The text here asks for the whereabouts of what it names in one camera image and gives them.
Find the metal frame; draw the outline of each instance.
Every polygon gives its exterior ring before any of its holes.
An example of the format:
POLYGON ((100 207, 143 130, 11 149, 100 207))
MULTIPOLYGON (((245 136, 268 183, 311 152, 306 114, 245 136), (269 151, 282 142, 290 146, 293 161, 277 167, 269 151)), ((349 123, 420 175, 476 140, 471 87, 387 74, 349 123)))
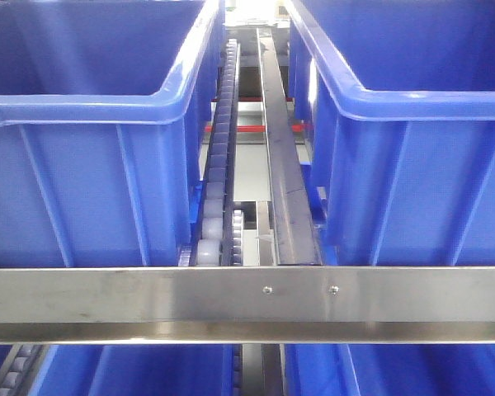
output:
POLYGON ((320 261, 259 38, 276 251, 291 266, 0 269, 0 343, 495 342, 495 267, 293 266, 320 261))

